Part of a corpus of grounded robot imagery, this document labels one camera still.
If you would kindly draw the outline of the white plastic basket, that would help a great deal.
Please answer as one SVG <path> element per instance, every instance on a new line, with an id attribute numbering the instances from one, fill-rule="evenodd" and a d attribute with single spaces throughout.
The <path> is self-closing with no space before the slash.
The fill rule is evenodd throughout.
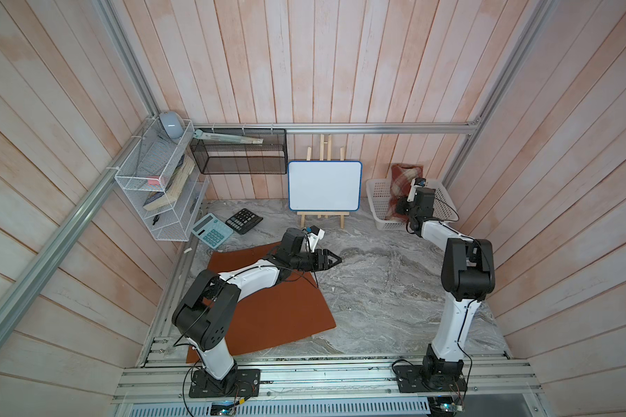
<path id="1" fill-rule="evenodd" d="M 436 191 L 434 216 L 445 222 L 456 222 L 457 209 L 443 184 L 434 179 L 427 179 L 426 186 Z M 387 213 L 391 199 L 391 181 L 389 179 L 372 179 L 366 184 L 370 211 L 378 230 L 405 231 L 405 221 L 389 220 Z"/>

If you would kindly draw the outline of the red plaid skirt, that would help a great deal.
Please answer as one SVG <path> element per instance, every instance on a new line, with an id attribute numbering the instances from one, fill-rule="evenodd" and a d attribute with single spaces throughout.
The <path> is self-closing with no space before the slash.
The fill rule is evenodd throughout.
<path id="1" fill-rule="evenodd" d="M 394 207 L 398 200 L 407 200 L 410 192 L 410 183 L 416 177 L 423 176 L 423 167 L 408 164 L 394 164 L 391 166 L 391 185 L 388 211 L 386 219 L 390 221 L 404 221 L 406 218 L 394 217 Z"/>

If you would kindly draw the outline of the rust orange skirt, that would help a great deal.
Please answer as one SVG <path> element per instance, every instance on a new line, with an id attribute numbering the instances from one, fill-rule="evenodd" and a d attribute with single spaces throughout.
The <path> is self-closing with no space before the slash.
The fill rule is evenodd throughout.
<path id="1" fill-rule="evenodd" d="M 295 273 L 286 283 L 238 302 L 225 341 L 240 356 L 282 347 L 337 326 L 312 275 Z"/>

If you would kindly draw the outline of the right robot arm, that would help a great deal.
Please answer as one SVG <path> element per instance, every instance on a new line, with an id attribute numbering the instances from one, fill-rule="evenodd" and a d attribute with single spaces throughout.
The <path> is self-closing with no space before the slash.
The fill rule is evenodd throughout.
<path id="1" fill-rule="evenodd" d="M 490 241 L 466 236 L 435 216 L 436 191 L 417 178 L 408 196 L 396 205 L 396 212 L 407 218 L 407 230 L 443 250 L 440 273 L 446 299 L 438 332 L 427 348 L 421 375 L 428 385 L 457 381 L 469 360 L 465 344 L 471 322 L 486 296 L 496 286 L 493 248 Z"/>

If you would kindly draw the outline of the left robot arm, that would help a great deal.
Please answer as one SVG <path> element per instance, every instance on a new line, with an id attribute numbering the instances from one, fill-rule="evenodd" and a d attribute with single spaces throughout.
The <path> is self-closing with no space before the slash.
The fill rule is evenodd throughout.
<path id="1" fill-rule="evenodd" d="M 239 302 L 285 283 L 294 273 L 315 274 L 343 262 L 340 255 L 318 248 L 323 231 L 289 228 L 274 248 L 249 266 L 233 271 L 205 269 L 177 305 L 172 323 L 198 352 L 204 376 L 224 389 L 236 380 L 238 365 L 225 337 Z"/>

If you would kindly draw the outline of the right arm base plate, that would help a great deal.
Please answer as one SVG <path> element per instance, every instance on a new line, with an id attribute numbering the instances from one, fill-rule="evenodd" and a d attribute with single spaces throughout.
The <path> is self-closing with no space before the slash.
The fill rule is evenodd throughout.
<path id="1" fill-rule="evenodd" d="M 431 361 L 429 357 L 424 358 L 423 365 L 414 365 L 405 359 L 398 359 L 391 364 L 398 390 L 402 394 L 464 391 L 467 382 L 463 369 L 463 361 Z"/>

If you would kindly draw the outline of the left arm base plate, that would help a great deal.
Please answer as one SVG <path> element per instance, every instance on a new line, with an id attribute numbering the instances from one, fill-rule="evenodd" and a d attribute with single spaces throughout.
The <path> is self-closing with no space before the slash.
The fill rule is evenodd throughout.
<path id="1" fill-rule="evenodd" d="M 232 369 L 222 380 L 217 380 L 203 369 L 195 370 L 191 378 L 189 397 L 250 399 L 259 395 L 261 371 L 257 368 Z"/>

